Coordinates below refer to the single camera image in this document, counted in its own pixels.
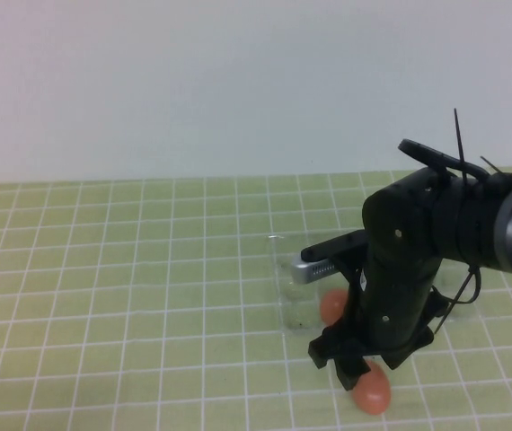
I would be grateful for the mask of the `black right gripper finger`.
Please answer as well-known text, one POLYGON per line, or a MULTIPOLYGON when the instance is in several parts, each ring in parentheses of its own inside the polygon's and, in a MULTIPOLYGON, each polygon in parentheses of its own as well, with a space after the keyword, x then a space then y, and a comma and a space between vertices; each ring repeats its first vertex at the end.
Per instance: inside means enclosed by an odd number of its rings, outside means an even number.
POLYGON ((334 360, 336 375, 344 390, 353 390, 360 377, 371 371, 363 357, 340 357, 334 360))
POLYGON ((398 368, 410 355, 410 351, 386 352, 384 354, 384 362, 390 369, 394 370, 398 368))

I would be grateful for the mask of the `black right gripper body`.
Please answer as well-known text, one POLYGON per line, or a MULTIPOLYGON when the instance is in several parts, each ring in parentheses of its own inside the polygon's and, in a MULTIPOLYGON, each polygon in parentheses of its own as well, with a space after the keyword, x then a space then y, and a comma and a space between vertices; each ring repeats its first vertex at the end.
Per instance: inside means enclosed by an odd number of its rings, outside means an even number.
POLYGON ((342 316, 311 341, 308 355, 317 368, 340 357, 380 356, 414 351, 434 340, 430 322, 447 310, 447 300, 430 283, 394 286, 378 278, 362 283, 362 270, 353 273, 342 316))

